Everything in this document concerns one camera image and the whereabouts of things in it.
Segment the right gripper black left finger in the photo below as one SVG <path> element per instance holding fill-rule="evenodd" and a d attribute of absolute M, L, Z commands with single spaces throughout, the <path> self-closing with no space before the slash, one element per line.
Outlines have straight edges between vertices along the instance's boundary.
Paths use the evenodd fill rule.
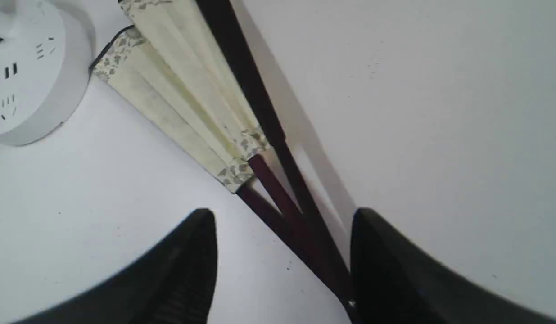
<path fill-rule="evenodd" d="M 192 211 L 125 269 L 20 324 L 205 324 L 218 269 L 215 216 Z"/>

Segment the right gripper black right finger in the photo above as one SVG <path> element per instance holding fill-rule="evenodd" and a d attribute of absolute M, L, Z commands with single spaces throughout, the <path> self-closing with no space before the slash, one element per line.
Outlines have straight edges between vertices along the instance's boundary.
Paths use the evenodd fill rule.
<path fill-rule="evenodd" d="M 355 211 L 350 241 L 365 324 L 556 324 L 442 265 L 371 208 Z"/>

